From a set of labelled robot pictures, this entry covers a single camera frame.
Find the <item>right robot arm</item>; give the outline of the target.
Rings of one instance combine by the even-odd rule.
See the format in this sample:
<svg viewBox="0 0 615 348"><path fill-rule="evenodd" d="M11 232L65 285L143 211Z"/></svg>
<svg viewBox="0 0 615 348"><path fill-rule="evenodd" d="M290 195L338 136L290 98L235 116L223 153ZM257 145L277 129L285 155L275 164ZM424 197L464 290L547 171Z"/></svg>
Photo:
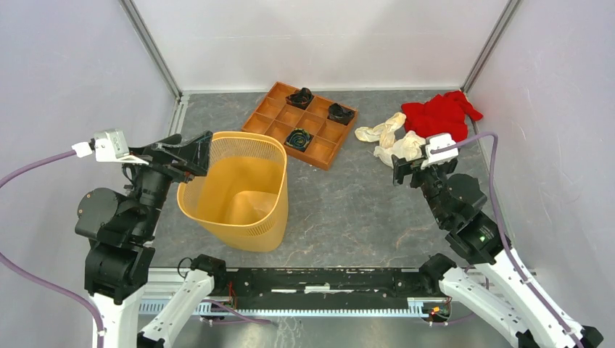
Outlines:
<svg viewBox="0 0 615 348"><path fill-rule="evenodd" d="M436 254L419 269L419 287L441 292L489 323L512 347L598 347L603 335L567 315L529 274L507 236L482 212L487 202L476 178L456 174L457 161L421 168L422 161L392 157L393 181L410 177L421 189L451 249L488 280L501 295L482 288L450 258Z"/></svg>

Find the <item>yellow mesh trash bin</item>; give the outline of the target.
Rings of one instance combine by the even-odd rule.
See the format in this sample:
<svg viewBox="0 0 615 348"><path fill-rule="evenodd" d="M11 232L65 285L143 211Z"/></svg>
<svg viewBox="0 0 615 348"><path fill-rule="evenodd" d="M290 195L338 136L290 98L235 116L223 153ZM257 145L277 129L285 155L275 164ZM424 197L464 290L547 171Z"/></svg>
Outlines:
<svg viewBox="0 0 615 348"><path fill-rule="evenodd" d="M178 206L234 249L273 251L289 216L287 162L285 148L270 136L214 133L208 174L179 185Z"/></svg>

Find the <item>cream plastic trash bag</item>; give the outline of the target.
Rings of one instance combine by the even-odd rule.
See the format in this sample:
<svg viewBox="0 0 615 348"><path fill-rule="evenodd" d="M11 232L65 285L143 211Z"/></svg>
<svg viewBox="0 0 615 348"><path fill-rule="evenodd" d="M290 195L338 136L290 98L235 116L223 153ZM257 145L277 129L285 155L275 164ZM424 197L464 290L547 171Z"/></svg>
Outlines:
<svg viewBox="0 0 615 348"><path fill-rule="evenodd" d="M426 139L417 135L413 130L408 131L402 138L396 138L396 131L404 126L405 121L406 115L396 112L391 118L372 128L357 128L355 137L362 142L377 142L373 155L388 167L393 168L393 155L407 161L415 160L422 156L421 146L426 144Z"/></svg>

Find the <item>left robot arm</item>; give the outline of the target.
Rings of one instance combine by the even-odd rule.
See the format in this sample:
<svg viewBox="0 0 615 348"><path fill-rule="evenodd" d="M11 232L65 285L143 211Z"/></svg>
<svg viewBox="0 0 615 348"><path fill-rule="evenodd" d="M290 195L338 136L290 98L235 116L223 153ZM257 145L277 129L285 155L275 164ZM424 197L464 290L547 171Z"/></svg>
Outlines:
<svg viewBox="0 0 615 348"><path fill-rule="evenodd" d="M199 303L228 285L223 260L201 254L162 311L138 328L139 307L155 250L149 245L170 186L207 175L212 133L184 141L178 134L130 147L119 129L95 133L98 162L121 164L129 180L123 194L109 188L88 192L78 205L75 232L91 248L85 288L101 313L106 347L171 347Z"/></svg>

